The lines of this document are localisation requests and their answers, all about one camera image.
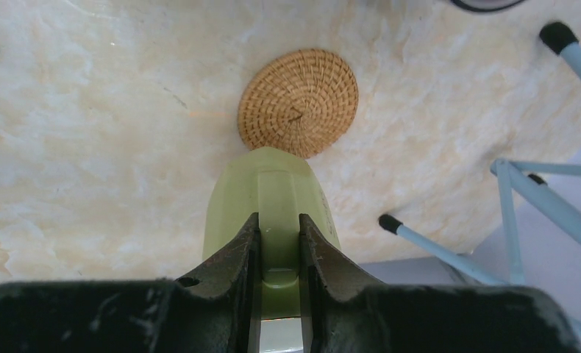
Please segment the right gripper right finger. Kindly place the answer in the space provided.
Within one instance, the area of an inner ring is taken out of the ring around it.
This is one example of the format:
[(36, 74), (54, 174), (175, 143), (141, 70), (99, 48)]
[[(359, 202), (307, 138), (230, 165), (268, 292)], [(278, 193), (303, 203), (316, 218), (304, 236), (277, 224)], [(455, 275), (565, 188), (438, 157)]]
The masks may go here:
[(306, 352), (579, 352), (560, 306), (523, 286), (389, 285), (299, 216)]

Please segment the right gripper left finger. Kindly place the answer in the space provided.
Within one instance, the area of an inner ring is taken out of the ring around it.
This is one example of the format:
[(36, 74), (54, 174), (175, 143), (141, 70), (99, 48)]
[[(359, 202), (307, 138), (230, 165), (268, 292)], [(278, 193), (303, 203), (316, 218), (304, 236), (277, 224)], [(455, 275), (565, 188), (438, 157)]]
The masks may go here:
[(260, 230), (178, 279), (0, 285), (0, 352), (257, 352)]

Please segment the green mug back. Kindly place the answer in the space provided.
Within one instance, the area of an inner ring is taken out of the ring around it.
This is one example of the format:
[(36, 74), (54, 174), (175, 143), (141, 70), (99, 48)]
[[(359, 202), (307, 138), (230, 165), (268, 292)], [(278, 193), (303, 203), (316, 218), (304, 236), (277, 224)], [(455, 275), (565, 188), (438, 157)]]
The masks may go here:
[(340, 241), (327, 198), (308, 163), (262, 147), (228, 163), (207, 207), (203, 258), (235, 237), (258, 214), (261, 232), (260, 351), (301, 352), (299, 215), (308, 214), (335, 248)]

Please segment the light tan coaster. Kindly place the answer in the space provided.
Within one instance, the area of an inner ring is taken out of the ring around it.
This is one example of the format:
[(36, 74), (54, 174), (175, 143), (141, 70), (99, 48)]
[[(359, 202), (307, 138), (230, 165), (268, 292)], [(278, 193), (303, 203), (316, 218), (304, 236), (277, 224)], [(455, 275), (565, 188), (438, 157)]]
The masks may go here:
[(248, 83), (238, 104), (238, 132), (251, 150), (272, 147), (300, 158), (322, 153), (357, 114), (359, 89), (350, 65), (323, 49), (276, 58)]

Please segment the white strawberry tray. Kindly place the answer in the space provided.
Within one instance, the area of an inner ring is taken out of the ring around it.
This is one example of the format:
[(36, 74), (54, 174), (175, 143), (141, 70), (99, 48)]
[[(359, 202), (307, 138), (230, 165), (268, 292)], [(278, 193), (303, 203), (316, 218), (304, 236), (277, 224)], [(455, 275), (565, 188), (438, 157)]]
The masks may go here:
[(497, 13), (515, 7), (526, 0), (448, 0), (462, 10), (471, 13)]

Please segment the light blue music stand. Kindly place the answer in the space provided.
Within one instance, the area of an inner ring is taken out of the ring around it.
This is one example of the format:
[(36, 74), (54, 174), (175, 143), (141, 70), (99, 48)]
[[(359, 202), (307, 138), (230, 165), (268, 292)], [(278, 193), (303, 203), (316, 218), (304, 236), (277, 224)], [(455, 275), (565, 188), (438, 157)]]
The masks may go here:
[[(562, 21), (545, 24), (538, 37), (547, 48), (561, 57), (581, 80), (581, 45), (570, 27)], [(513, 194), (523, 196), (534, 208), (581, 245), (581, 212), (548, 187), (542, 173), (581, 177), (581, 165), (535, 163), (499, 158), (491, 164), (497, 178), (502, 223), (505, 230), (510, 284), (526, 282), (516, 224)], [(406, 227), (390, 214), (378, 219), (387, 232), (398, 235), (439, 259), (462, 283), (504, 285), (505, 281), (484, 270), (473, 261), (454, 253), (433, 240)]]

